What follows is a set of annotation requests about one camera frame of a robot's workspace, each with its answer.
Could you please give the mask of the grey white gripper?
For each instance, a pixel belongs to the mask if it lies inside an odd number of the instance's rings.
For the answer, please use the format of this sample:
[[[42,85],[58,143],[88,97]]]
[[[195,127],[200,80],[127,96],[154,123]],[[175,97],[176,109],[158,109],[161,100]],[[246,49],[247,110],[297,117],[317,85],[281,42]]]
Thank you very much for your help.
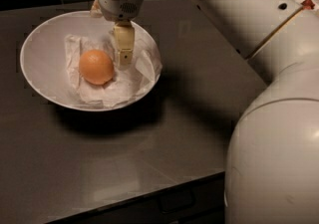
[[[92,18],[119,21],[114,26],[114,38],[119,67],[128,66],[133,59],[135,28],[130,21],[140,12],[144,0],[94,0],[90,9]]]

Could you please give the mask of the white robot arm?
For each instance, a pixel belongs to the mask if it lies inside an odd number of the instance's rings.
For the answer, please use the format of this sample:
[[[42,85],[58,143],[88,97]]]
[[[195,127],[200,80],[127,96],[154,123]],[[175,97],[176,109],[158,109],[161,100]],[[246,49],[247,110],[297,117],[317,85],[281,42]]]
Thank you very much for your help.
[[[289,11],[285,0],[193,0],[232,35],[230,18],[262,32],[255,47],[236,51],[263,81],[257,99],[237,125],[220,109],[181,93],[180,76],[168,73],[155,93],[168,95],[183,118],[206,128],[170,126],[159,145],[142,156],[181,171],[209,174],[154,193],[107,196],[102,223],[318,224],[318,23]]]

